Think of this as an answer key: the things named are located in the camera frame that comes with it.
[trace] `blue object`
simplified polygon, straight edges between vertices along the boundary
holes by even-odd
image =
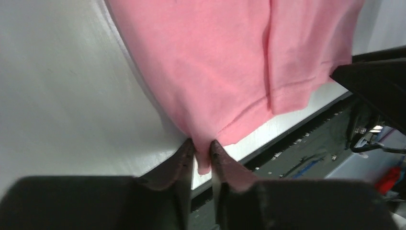
[[[397,163],[397,167],[402,167],[402,163],[403,163],[404,160],[405,160],[405,156],[403,155],[403,156],[400,158],[400,161]]]
[[[302,176],[306,171],[308,171],[311,167],[313,167],[315,164],[317,164],[319,161],[322,161],[323,159],[324,159],[324,157],[321,157],[317,160],[310,162],[306,167],[301,169],[296,175],[292,176],[292,178],[296,179],[296,178]]]

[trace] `pink garment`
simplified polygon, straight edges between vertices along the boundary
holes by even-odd
[[[146,83],[192,137],[199,173],[209,143],[238,142],[303,109],[351,62],[363,0],[110,0]]]

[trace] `pink sweatshirt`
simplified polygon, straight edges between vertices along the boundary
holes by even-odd
[[[303,109],[351,62],[363,0],[110,0],[146,83],[192,137],[199,173],[209,143],[238,142]]]

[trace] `red object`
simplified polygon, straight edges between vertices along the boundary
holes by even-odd
[[[393,167],[389,172],[375,184],[376,190],[382,195],[385,195],[395,185],[400,177],[401,167]]]

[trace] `machine part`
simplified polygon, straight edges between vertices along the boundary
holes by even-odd
[[[301,167],[302,165],[304,165],[306,162],[308,162],[309,160],[311,160],[311,159],[314,159],[314,158],[317,158],[317,157],[324,157],[325,156],[325,154],[313,154],[312,156],[310,156],[310,157],[303,157],[303,158],[301,158],[300,159],[300,161],[299,161],[299,163],[297,164],[297,165],[295,165],[295,166],[293,166],[289,171],[287,171],[286,173],[284,173],[284,174],[281,174],[281,175],[279,175],[279,178],[285,178],[285,177],[287,177],[287,176],[289,176],[291,173],[293,173],[294,171],[296,171],[299,167]]]
[[[282,152],[275,153],[275,155],[273,155],[273,157],[271,158],[271,161],[276,160],[281,154]]]
[[[397,229],[382,197],[369,184],[260,179],[217,141],[210,155],[215,218],[222,230]]]
[[[351,148],[351,151],[354,153],[360,153],[360,152],[367,152],[367,151],[377,150],[377,149],[382,149],[384,152],[406,154],[406,149],[387,148],[387,147],[383,146],[383,144],[381,144],[381,143],[366,145],[366,146],[362,146],[362,147],[358,147],[358,148]]]
[[[192,140],[158,167],[131,176],[34,176],[0,204],[0,229],[187,230]]]
[[[366,133],[366,132],[367,132],[367,129],[366,129],[366,128],[363,128],[363,127],[358,127],[358,128],[355,129],[355,133],[364,134],[364,133]]]
[[[380,133],[380,132],[382,131],[382,129],[383,129],[383,126],[377,125],[377,126],[375,126],[374,128],[372,128],[372,129],[370,130],[370,132],[371,132],[371,133]]]
[[[382,115],[388,126],[406,135],[406,46],[373,52],[339,66],[331,78]]]
[[[368,132],[367,134],[365,134],[364,135],[364,140],[366,140],[368,143],[372,143],[374,140],[375,140],[375,137],[376,137],[377,135],[375,135],[374,133],[372,133],[372,132]]]

